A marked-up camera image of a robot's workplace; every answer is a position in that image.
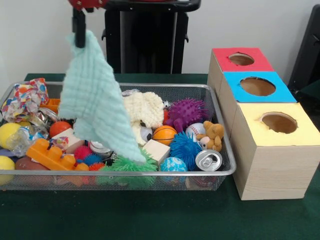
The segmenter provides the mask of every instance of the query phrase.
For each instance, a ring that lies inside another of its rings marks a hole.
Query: wire mesh basket
[[[50,98],[60,98],[62,82],[47,82]],[[162,100],[175,102],[185,98],[203,100],[208,109],[207,120],[224,125],[216,95],[212,88],[201,84],[136,84],[121,83],[121,90],[138,89],[155,92]],[[5,92],[0,104],[12,97],[14,84]],[[225,134],[221,150],[222,166],[217,171],[130,172],[130,171],[35,171],[0,170],[2,190],[150,190],[185,191],[217,190],[226,176],[236,170],[236,162]]]

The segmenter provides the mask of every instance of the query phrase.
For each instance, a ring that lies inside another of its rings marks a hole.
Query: green table
[[[62,74],[28,74],[61,81]],[[204,74],[117,75],[120,82],[201,83]],[[241,201],[217,191],[4,191],[0,239],[320,239],[320,173],[304,199]]]

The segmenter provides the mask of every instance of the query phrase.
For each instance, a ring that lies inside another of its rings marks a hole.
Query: teal washcloth
[[[76,119],[74,134],[78,138],[100,142],[118,155],[144,164],[120,86],[97,38],[87,30],[85,48],[75,46],[74,34],[68,40],[74,58],[64,78],[59,116]]]

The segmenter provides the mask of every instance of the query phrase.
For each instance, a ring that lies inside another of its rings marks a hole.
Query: cream knitted toy
[[[158,128],[164,121],[164,103],[154,92],[135,92],[123,98],[124,107],[130,116],[130,123],[137,143],[146,142],[141,137],[141,124],[147,128]]]

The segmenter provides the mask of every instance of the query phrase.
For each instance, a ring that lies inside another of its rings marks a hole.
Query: toy block
[[[219,103],[226,132],[231,135],[239,103],[296,103],[285,83],[274,71],[225,72]]]
[[[320,161],[320,133],[299,103],[239,103],[230,142],[242,200],[304,197]]]
[[[273,72],[259,48],[214,48],[211,52],[207,84],[220,96],[224,72]]]
[[[49,98],[49,101],[47,102],[47,104],[41,104],[40,108],[47,108],[54,111],[56,114],[58,114],[59,104],[60,104],[59,98]]]
[[[148,141],[142,149],[146,150],[146,152],[151,155],[152,159],[157,161],[158,166],[169,156],[170,153],[169,146],[152,139]]]
[[[65,155],[62,157],[63,152],[59,147],[49,148],[49,146],[47,140],[40,138],[28,149],[26,155],[53,171],[89,171],[89,167],[84,163],[75,167],[76,159],[74,156]],[[77,186],[82,184],[81,176],[64,177]]]
[[[68,128],[67,130],[59,133],[58,135],[55,135],[53,139],[58,139],[61,137],[68,138],[68,147],[65,151],[66,154],[74,154],[78,147],[85,144],[84,140],[81,140],[74,135],[74,130],[72,128]]]

